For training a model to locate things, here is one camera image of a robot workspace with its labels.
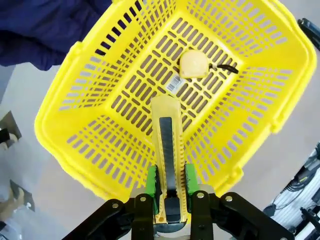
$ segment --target barcode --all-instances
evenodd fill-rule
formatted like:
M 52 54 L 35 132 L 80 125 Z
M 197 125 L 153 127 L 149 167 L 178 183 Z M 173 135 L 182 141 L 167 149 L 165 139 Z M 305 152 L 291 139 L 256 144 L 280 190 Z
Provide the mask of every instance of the barcode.
M 176 94 L 184 82 L 185 80 L 183 78 L 180 78 L 179 75 L 175 75 L 166 86 L 166 89 L 172 94 Z

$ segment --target basket rim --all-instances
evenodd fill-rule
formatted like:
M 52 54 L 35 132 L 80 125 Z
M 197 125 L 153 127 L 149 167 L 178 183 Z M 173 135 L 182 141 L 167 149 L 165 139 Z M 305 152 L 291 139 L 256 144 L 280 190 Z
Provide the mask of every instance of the basket rim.
M 305 48 L 307 53 L 307 62 L 303 69 L 301 69 L 301 74 L 297 81 L 299 84 L 292 90 L 291 94 L 289 94 L 286 98 L 285 104 L 280 106 L 279 110 L 277 111 L 277 116 L 274 117 L 273 121 L 270 122 L 270 127 L 268 130 L 268 134 L 264 136 L 260 135 L 257 137 L 248 148 L 246 153 L 241 157 L 238 164 L 234 166 L 234 171 L 241 169 L 244 164 L 250 159 L 253 154 L 256 152 L 257 146 L 262 145 L 265 139 L 271 133 L 277 133 L 281 130 L 283 125 L 285 124 L 286 120 L 289 118 L 290 114 L 292 113 L 294 107 L 296 106 L 297 102 L 299 101 L 300 97 L 302 96 L 303 92 L 305 91 L 307 84 L 311 80 L 311 77 L 316 69 L 317 66 L 317 55 L 314 49 L 314 46 L 307 38 L 307 36 L 302 32 L 299 28 L 298 24 L 296 23 L 296 19 L 294 18 L 293 14 L 278 0 L 262 0 L 272 11 L 278 13 L 280 18 L 284 20 L 284 23 L 291 28 L 292 32 L 297 35 L 298 39 L 301 41 L 301 45 Z M 101 29 L 101 26 L 112 19 L 113 14 L 117 11 L 119 4 L 124 4 L 122 0 L 118 2 L 114 2 L 111 6 L 106 10 L 106 12 L 101 16 L 98 22 L 94 25 L 94 27 L 90 30 L 90 34 L 88 34 L 83 42 L 76 42 L 70 49 L 69 53 L 67 54 L 65 60 L 63 61 L 60 69 L 57 72 L 57 75 L 54 78 L 50 88 L 47 91 L 47 94 L 39 108 L 38 114 L 35 118 L 34 122 L 34 130 L 35 135 L 39 141 L 39 143 L 48 151 L 50 152 L 55 159 L 59 162 L 61 167 L 65 172 L 67 172 L 71 177 L 79 181 L 85 188 L 90 189 L 93 191 L 97 196 L 103 199 L 110 199 L 117 197 L 121 199 L 121 196 L 116 196 L 112 194 L 112 190 L 108 190 L 108 186 L 98 186 L 94 184 L 93 181 L 90 180 L 89 177 L 85 177 L 83 173 L 77 169 L 74 165 L 70 164 L 72 162 L 72 158 L 69 157 L 66 153 L 61 151 L 58 146 L 51 141 L 49 136 L 46 134 L 45 125 L 46 120 L 49 116 L 48 110 L 51 108 L 51 102 L 55 99 L 55 95 L 59 92 L 59 88 L 61 86 L 60 83 L 67 80 L 71 77 L 72 69 L 75 65 L 80 61 L 82 52 L 86 52 L 91 47 L 91 41 L 93 37 L 98 33 Z M 223 192 L 229 189 L 230 183 L 223 183 L 219 188 L 218 192 Z

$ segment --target gray floor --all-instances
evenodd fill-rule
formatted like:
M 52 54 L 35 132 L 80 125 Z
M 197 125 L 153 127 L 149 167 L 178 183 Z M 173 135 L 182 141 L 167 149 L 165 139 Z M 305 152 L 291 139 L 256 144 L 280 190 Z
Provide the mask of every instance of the gray floor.
M 296 18 L 305 17 L 320 26 L 318 0 L 282 2 Z M 0 118 L 11 110 L 22 134 L 19 143 L 0 155 L 0 169 L 33 193 L 36 213 L 26 210 L 20 213 L 24 217 L 15 216 L 27 240 L 60 239 L 103 203 L 69 177 L 40 146 L 34 134 L 35 116 L 57 70 L 53 67 L 42 72 L 27 63 L 16 66 L 0 106 Z M 318 63 L 316 73 L 282 131 L 267 139 L 244 167 L 241 182 L 233 188 L 260 209 L 288 183 L 320 140 L 319 78 Z M 228 235 L 217 230 L 216 239 L 225 240 Z
M 15 66 L 1 66 L 0 65 L 0 103 L 5 94 L 9 79 L 11 78 L 12 72 Z

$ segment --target white label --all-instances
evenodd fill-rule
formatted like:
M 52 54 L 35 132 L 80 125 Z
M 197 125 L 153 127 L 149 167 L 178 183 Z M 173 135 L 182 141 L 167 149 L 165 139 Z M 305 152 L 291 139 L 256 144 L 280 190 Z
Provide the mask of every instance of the white label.
M 179 75 L 175 75 L 173 76 L 173 78 L 171 78 L 171 81 L 166 86 L 166 89 L 170 93 L 176 94 L 178 90 L 182 87 L 182 85 L 185 83 L 185 81 L 186 80 L 184 78 L 181 78 Z

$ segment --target blue fabric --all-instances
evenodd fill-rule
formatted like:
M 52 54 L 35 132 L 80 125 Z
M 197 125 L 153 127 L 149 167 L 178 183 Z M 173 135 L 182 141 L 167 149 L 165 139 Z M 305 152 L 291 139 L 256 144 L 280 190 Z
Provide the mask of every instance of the blue fabric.
M 111 0 L 0 0 L 0 65 L 60 65 Z

